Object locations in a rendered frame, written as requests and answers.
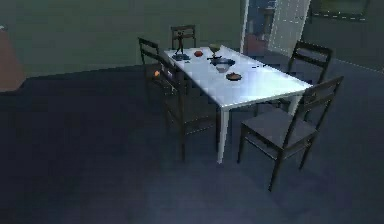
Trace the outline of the brown wooden furniture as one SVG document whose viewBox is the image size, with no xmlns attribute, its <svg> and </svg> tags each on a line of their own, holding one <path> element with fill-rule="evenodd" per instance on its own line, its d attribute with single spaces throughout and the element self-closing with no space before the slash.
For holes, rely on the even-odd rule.
<svg viewBox="0 0 384 224">
<path fill-rule="evenodd" d="M 0 26 L 0 92 L 15 91 L 26 80 L 8 31 Z"/>
</svg>

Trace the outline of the dark blue plate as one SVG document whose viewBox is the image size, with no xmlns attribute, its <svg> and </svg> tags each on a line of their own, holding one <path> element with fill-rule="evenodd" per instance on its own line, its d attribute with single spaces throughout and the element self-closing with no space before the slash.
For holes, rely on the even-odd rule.
<svg viewBox="0 0 384 224">
<path fill-rule="evenodd" d="M 227 64 L 229 66 L 233 66 L 236 62 L 232 59 L 228 59 L 228 58 L 213 58 L 213 59 L 210 59 L 210 64 L 212 64 L 213 66 L 217 66 L 219 64 Z"/>
</svg>

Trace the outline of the white dining table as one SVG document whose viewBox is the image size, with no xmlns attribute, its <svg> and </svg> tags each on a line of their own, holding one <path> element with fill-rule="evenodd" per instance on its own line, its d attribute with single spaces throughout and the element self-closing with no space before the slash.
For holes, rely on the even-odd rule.
<svg viewBox="0 0 384 224">
<path fill-rule="evenodd" d="M 201 57 L 194 55 L 194 52 L 198 50 L 203 52 Z M 218 164 L 223 162 L 231 109 L 292 97 L 293 101 L 289 106 L 289 113 L 293 114 L 302 94 L 309 88 L 299 84 L 278 69 L 226 46 L 221 46 L 217 54 L 222 58 L 232 59 L 236 63 L 225 73 L 219 73 L 210 64 L 208 57 L 212 55 L 212 52 L 208 47 L 186 49 L 184 53 L 190 57 L 188 62 L 174 60 L 172 58 L 174 50 L 165 50 L 164 53 L 220 108 Z M 242 78 L 239 81 L 228 80 L 226 75 L 232 72 L 240 74 Z"/>
</svg>

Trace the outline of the black statue on blue base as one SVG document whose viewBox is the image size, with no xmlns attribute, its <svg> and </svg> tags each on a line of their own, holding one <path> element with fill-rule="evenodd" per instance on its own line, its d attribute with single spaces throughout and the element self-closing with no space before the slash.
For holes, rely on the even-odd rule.
<svg viewBox="0 0 384 224">
<path fill-rule="evenodd" d="M 189 60 L 190 57 L 184 53 L 184 45 L 183 45 L 183 33 L 179 32 L 177 35 L 178 40 L 178 48 L 174 55 L 172 56 L 173 59 L 176 61 L 183 61 L 183 60 Z"/>
</svg>

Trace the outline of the dark wooden chair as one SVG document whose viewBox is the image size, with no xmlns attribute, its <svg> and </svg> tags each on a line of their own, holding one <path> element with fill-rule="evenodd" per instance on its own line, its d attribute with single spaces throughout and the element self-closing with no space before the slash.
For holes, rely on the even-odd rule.
<svg viewBox="0 0 384 224">
<path fill-rule="evenodd" d="M 165 95 L 167 84 L 161 76 L 163 64 L 159 60 L 160 52 L 158 44 L 142 37 L 138 38 L 138 43 L 146 92 L 149 92 L 149 85 L 152 84 L 160 89 L 162 95 Z M 159 77 L 154 76 L 155 71 L 160 72 Z"/>
<path fill-rule="evenodd" d="M 269 191 L 284 160 L 303 152 L 299 165 L 302 169 L 343 80 L 344 77 L 339 76 L 307 88 L 293 114 L 274 108 L 243 121 L 237 163 L 241 162 L 246 142 L 273 160 Z"/>
<path fill-rule="evenodd" d="M 275 68 L 293 78 L 305 87 L 311 87 L 324 80 L 333 51 L 327 47 L 298 41 L 286 66 Z"/>
<path fill-rule="evenodd" d="M 161 77 L 171 87 L 171 92 L 163 98 L 166 125 L 176 123 L 179 132 L 181 160 L 186 158 L 186 137 L 212 127 L 216 128 L 216 141 L 219 141 L 220 121 L 216 107 L 200 95 L 188 93 L 186 74 L 172 65 L 169 60 L 159 56 L 164 67 Z"/>
<path fill-rule="evenodd" d="M 171 27 L 171 48 L 173 50 L 178 47 L 179 37 L 182 37 L 182 39 L 191 39 L 193 46 L 196 46 L 196 26 L 182 25 Z"/>
</svg>

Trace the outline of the white room door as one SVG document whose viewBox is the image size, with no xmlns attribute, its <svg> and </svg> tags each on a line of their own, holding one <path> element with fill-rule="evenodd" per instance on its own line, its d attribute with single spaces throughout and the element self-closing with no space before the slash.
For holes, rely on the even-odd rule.
<svg viewBox="0 0 384 224">
<path fill-rule="evenodd" d="M 301 39 L 311 0 L 276 0 L 272 30 L 268 49 L 292 55 L 294 47 Z"/>
</svg>

